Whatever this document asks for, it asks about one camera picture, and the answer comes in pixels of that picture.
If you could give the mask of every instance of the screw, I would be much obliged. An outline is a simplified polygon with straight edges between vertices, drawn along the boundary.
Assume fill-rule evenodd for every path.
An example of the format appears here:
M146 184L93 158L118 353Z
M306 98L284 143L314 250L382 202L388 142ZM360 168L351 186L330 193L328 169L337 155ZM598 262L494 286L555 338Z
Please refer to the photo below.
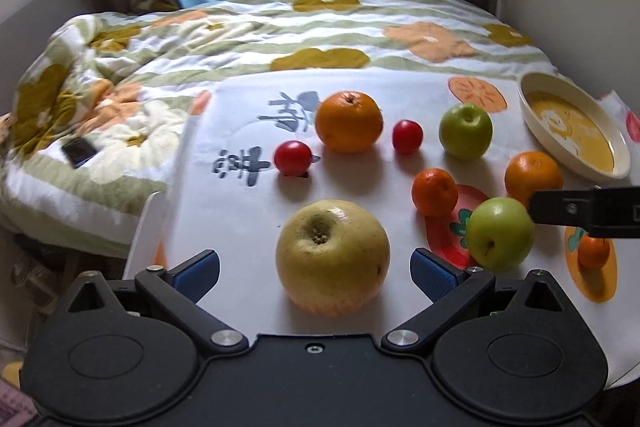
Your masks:
M211 335L211 342L219 346L235 346L242 342L242 333L236 330L220 330Z
M311 353L312 355L317 355L323 351L324 347L322 347L321 344L309 344L306 346L306 352Z
M386 336L386 339L395 346L411 346L411 344L415 344L420 337L418 333L412 330L394 330Z

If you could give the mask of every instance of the orange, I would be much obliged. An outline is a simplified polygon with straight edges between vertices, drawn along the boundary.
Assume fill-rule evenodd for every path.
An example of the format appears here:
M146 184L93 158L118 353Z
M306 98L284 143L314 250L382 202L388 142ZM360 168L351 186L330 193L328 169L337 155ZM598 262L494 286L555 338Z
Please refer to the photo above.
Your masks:
M497 87L474 76L452 76L449 90L460 102L472 103L487 112L500 112L507 108L507 101Z
M539 151L522 152L511 158L504 173L507 194L529 208L537 190L562 188L562 172L551 156Z
M578 243L578 263L585 268L601 269L607 264L610 251L609 239L591 237L586 233Z
M382 113L368 94L340 91L324 100L316 113L316 133L334 152L364 152L382 133Z
M458 203L458 186L447 171L425 169L414 179L411 198L426 217L449 216Z

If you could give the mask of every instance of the chinese character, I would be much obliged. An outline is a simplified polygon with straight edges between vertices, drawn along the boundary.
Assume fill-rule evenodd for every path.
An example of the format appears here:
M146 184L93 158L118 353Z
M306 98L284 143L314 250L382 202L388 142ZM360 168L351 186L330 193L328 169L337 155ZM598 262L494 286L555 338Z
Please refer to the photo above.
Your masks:
M248 172L246 185L248 187L255 187L260 171L271 167L270 162L260 160L262 147L251 147L251 149L247 151L247 154L244 154L244 149L241 149L238 155L229 154L228 152L226 149L220 150L220 157L213 162L211 172L217 174L220 179L225 178L231 171L238 171L238 179L242 179L243 174Z
M300 93L294 100L288 94L280 92L282 97L279 100L270 100L269 105L281 105L283 108L278 110L278 116L259 116L258 120L273 120L276 127L289 132L296 132L303 124L303 132L314 123L316 111L320 105L320 98L315 91L305 91Z

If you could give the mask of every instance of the flower center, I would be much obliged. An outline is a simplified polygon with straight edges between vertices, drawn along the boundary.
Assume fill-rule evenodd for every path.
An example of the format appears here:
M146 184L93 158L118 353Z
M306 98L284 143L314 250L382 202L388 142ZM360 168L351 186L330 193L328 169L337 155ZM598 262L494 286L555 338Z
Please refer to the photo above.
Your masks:
M130 136L125 142L127 147L140 147L147 139L145 134L138 134L137 136Z

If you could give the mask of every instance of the silver bolt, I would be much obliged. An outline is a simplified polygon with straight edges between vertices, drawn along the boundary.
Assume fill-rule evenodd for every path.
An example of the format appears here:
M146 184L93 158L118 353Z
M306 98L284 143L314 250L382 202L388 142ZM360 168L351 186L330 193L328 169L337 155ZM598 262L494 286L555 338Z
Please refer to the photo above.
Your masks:
M411 346L411 344L415 344L420 337L418 333L412 330L394 330L386 336L386 339L396 346Z
M211 342L219 346L235 346L242 342L242 333L236 330L220 330L211 335Z

